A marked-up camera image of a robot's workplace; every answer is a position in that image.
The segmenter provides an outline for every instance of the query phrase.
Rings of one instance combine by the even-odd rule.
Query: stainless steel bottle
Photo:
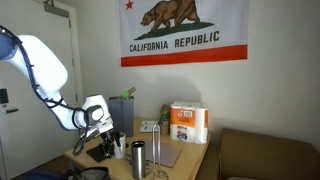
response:
[[[145,143],[134,141],[131,143],[132,173],[135,180],[140,180],[146,174]]]

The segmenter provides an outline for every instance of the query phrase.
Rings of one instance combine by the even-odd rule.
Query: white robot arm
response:
[[[53,112],[63,129],[85,129],[74,155],[81,153],[87,137],[102,135],[108,143],[102,146],[104,153],[110,156],[109,147],[106,147],[108,141],[118,139],[105,99],[94,95],[87,97],[82,107],[68,106],[60,95],[68,78],[67,70],[42,41],[30,35],[15,36],[0,25],[0,61],[8,61],[29,78],[35,94]]]

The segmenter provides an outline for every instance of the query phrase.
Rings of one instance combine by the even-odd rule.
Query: cup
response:
[[[121,159],[126,154],[126,134],[123,132],[120,132],[120,147],[118,147],[116,142],[113,142],[114,146],[114,157],[117,159]]]
[[[140,180],[146,174],[145,143],[134,141],[131,143],[132,175],[135,180]]]

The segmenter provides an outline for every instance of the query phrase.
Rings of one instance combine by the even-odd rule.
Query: table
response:
[[[148,118],[139,118],[134,122],[134,136],[127,137],[127,143],[130,145],[131,142],[135,140],[152,140],[152,133],[140,133],[140,126],[142,121],[150,120]],[[166,166],[160,166],[160,170],[166,172],[169,179],[195,179],[199,167],[201,165],[202,159],[208,148],[208,144],[211,140],[212,132],[208,132],[208,140],[206,144],[195,144],[186,143],[183,141],[176,141],[170,138],[170,135],[162,135],[161,143],[165,143],[171,146],[181,147],[180,155],[172,168]],[[132,167],[129,162],[125,159],[116,159],[112,157],[111,159],[106,159],[100,163],[97,163],[92,159],[86,151],[98,146],[102,142],[102,139],[95,138],[86,143],[83,152],[74,156],[72,154],[73,149],[68,150],[64,155],[69,159],[70,164],[77,168],[88,168],[94,166],[106,166],[109,169],[110,177],[112,180],[130,180],[132,177]]]

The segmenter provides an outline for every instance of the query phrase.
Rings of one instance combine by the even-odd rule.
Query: wall sign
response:
[[[249,0],[117,0],[121,66],[247,59]]]

